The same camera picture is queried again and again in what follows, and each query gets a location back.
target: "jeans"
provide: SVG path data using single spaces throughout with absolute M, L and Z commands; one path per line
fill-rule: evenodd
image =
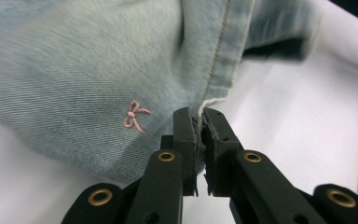
M 0 0 L 0 123 L 29 149 L 129 184 L 173 111 L 199 118 L 227 98 L 244 52 L 304 59 L 319 20 L 306 0 Z

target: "embroidery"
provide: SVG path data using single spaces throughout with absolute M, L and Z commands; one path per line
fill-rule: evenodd
M 136 119 L 136 114 L 147 114 L 151 115 L 152 112 L 150 110 L 145 108 L 140 108 L 140 104 L 137 101 L 132 101 L 130 103 L 130 109 L 127 112 L 127 117 L 124 119 L 124 127 L 126 129 L 130 129 L 132 127 L 135 127 L 140 133 L 145 133 L 144 128 L 142 128 L 141 124 Z

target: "stitching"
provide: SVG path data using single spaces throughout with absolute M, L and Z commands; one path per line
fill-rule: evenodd
M 144 128 L 141 126 L 141 124 L 136 119 L 136 114 L 147 114 L 151 115 L 152 112 L 146 108 L 139 108 L 141 104 L 137 101 L 131 101 L 130 102 L 130 109 L 127 112 L 127 117 L 124 118 L 123 124 L 124 128 L 130 129 L 132 127 L 135 127 L 140 133 L 145 133 Z
M 202 100 L 204 101 L 206 98 L 206 95 L 209 91 L 209 88 L 211 86 L 211 82 L 212 82 L 212 78 L 213 78 L 213 73 L 214 73 L 214 69 L 216 67 L 216 63 L 217 63 L 217 55 L 220 52 L 220 47 L 221 47 L 221 43 L 222 43 L 222 38 L 223 38 L 223 33 L 225 32 L 225 28 L 226 28 L 226 23 L 227 23 L 227 17 L 228 17 L 228 6 L 230 5 L 231 0 L 227 0 L 226 1 L 226 8 L 225 8 L 225 15 L 223 18 L 223 22 L 222 22 L 222 28 L 220 29 L 220 34 L 219 34 L 219 40 L 217 41 L 217 46 L 216 49 L 214 50 L 214 55 L 213 55 L 213 63 L 212 63 L 212 67 L 211 67 L 211 72 L 209 73 L 208 76 L 208 82 L 206 84 L 206 89 L 205 92 L 202 95 Z

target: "white surface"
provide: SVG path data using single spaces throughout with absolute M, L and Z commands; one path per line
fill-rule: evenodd
M 246 62 L 225 113 L 245 148 L 267 154 L 298 188 L 324 183 L 358 192 L 358 20 L 331 3 L 320 45 L 302 64 Z M 59 223 L 99 182 L 26 150 L 0 126 L 0 223 Z M 233 223 L 228 199 L 185 198 L 183 223 Z

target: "brass screw hole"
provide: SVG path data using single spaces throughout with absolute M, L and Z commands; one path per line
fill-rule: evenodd
M 251 153 L 251 152 L 245 153 L 245 159 L 247 161 L 251 161 L 251 162 L 260 162 L 261 161 L 261 157 L 259 155 Z
M 352 196 L 336 189 L 329 189 L 327 191 L 327 197 L 334 203 L 337 203 L 344 207 L 356 206 L 356 201 Z
M 158 159 L 161 161 L 173 161 L 173 159 L 175 159 L 175 155 L 171 152 L 161 152 L 158 155 Z
M 113 193 L 109 189 L 97 189 L 94 190 L 89 196 L 89 204 L 92 206 L 101 206 L 113 198 Z

